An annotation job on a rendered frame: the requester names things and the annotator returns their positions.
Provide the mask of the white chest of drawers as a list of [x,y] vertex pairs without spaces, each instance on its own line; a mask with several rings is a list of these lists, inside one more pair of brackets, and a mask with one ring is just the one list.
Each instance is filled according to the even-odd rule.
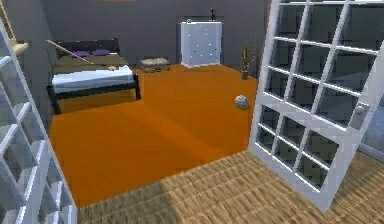
[[180,25],[181,64],[187,68],[221,63],[221,22],[182,22]]

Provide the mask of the grey patterned ball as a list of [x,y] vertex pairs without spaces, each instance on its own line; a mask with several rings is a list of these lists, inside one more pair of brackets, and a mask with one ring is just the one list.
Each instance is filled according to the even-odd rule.
[[238,95],[234,99],[235,105],[240,109],[248,108],[248,99],[244,95]]

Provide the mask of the dry brown potted plant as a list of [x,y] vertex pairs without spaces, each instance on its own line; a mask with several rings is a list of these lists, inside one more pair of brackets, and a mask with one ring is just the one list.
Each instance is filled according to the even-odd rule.
[[255,60],[255,49],[252,46],[252,41],[245,44],[241,51],[241,59],[241,79],[246,80],[248,78],[250,65]]

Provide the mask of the white glass pane door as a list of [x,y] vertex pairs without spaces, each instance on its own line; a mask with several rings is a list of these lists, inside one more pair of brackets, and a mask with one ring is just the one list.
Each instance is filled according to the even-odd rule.
[[77,212],[0,20],[0,224],[78,224]]
[[383,97],[384,0],[272,0],[248,149],[319,210]]

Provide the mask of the wooden baseball bat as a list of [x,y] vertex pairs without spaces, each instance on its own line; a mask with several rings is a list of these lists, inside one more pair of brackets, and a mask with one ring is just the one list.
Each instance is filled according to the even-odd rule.
[[84,58],[78,56],[77,54],[75,54],[75,53],[69,51],[68,49],[62,47],[61,45],[59,45],[59,44],[57,44],[57,43],[55,43],[55,42],[53,42],[53,41],[51,41],[51,40],[46,40],[46,42],[47,42],[48,44],[50,44],[51,46],[53,46],[54,48],[56,48],[56,49],[58,49],[58,50],[60,50],[60,51],[62,51],[62,52],[68,53],[68,54],[74,56],[75,58],[78,58],[78,59],[80,59],[80,60],[86,62],[87,64],[90,64],[90,65],[93,65],[93,64],[94,64],[93,62],[90,62],[90,61],[88,61],[88,60],[86,60],[86,59],[84,59]]

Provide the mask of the black frame bed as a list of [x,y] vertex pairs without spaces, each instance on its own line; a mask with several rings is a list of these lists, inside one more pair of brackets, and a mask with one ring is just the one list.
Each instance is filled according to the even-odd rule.
[[[117,38],[107,40],[53,41],[71,52],[89,51],[82,57],[93,65],[56,49],[58,61],[52,66],[52,76],[46,86],[55,114],[61,113],[59,100],[84,97],[128,89],[135,90],[137,100],[141,99],[139,76],[120,55]],[[110,55],[94,56],[97,49],[107,49]]]

